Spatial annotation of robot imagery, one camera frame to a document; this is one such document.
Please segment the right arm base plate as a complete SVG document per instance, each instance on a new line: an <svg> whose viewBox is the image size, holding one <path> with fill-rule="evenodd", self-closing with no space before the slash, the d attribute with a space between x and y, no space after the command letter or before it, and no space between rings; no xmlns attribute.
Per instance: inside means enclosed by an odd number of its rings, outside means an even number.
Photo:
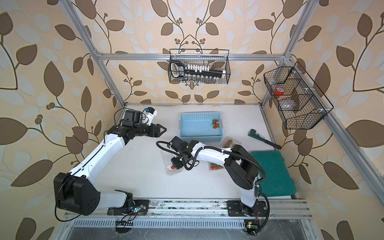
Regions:
<svg viewBox="0 0 384 240"><path fill-rule="evenodd" d="M265 201L257 201L253 207L248 207L241 201L227 201L228 215L230 217L266 217L268 207Z"/></svg>

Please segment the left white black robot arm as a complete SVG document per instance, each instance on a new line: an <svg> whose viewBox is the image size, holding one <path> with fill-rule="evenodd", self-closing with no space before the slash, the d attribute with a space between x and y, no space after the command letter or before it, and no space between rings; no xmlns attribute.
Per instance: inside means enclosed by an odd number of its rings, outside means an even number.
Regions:
<svg viewBox="0 0 384 240"><path fill-rule="evenodd" d="M126 213L133 211L132 193L121 190L99 192L94 183L113 156L130 140L141 136L158 138L166 130L160 124L111 127L104 140L80 164L54 178L56 209L83 216L99 209L114 208Z"/></svg>

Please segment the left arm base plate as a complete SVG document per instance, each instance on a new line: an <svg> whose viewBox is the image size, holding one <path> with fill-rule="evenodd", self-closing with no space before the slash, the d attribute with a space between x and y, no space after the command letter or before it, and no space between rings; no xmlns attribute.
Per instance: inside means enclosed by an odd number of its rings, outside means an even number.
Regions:
<svg viewBox="0 0 384 240"><path fill-rule="evenodd" d="M121 208L109 208L107 211L108 216L138 216L146 215L149 210L150 200L135 199L129 201Z"/></svg>

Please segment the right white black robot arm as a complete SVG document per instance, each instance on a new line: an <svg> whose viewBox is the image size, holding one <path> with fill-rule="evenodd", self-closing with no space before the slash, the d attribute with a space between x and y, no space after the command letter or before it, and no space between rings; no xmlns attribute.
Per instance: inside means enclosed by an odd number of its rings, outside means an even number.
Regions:
<svg viewBox="0 0 384 240"><path fill-rule="evenodd" d="M190 171L197 162L202 161L224 167L232 181L241 189L241 203L248 208L256 205L260 184L267 179L267 173L242 146L218 148L194 140L187 143L174 137L167 143L167 148L174 155L171 162L176 169Z"/></svg>

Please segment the packed strawberries cluster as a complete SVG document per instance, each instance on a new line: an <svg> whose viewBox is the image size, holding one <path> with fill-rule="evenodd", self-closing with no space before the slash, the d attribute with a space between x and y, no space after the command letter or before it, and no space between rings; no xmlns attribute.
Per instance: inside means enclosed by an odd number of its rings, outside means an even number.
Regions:
<svg viewBox="0 0 384 240"><path fill-rule="evenodd" d="M225 142L224 148L233 148L235 144L234 140L229 139Z"/></svg>

